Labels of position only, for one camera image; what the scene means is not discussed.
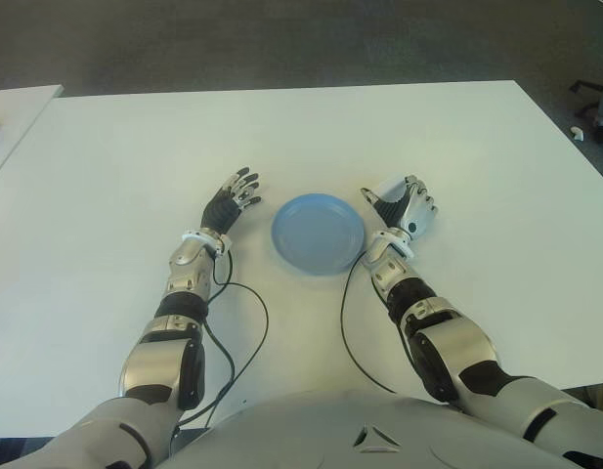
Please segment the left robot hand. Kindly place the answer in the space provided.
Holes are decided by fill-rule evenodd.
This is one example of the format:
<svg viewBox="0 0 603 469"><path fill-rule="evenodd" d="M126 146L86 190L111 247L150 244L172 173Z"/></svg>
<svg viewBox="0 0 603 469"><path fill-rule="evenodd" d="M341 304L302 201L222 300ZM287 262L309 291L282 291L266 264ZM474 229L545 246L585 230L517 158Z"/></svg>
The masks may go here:
<svg viewBox="0 0 603 469"><path fill-rule="evenodd" d="M251 173L249 167L232 174L206 204L200 225L225 235L244 210L262 200L255 194L259 188L258 179L259 175Z"/></svg>

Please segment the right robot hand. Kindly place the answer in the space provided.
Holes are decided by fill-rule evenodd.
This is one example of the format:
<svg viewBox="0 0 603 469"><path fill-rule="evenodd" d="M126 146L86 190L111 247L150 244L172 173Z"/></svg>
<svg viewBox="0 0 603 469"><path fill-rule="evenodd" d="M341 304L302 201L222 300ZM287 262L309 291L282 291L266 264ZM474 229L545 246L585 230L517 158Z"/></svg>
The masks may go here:
<svg viewBox="0 0 603 469"><path fill-rule="evenodd" d="M403 194L394 201L368 188L361 188L361 193L387 228L400 229L411 240L418 239L433 222L438 208L424 182L416 176L405 176L398 187Z"/></svg>

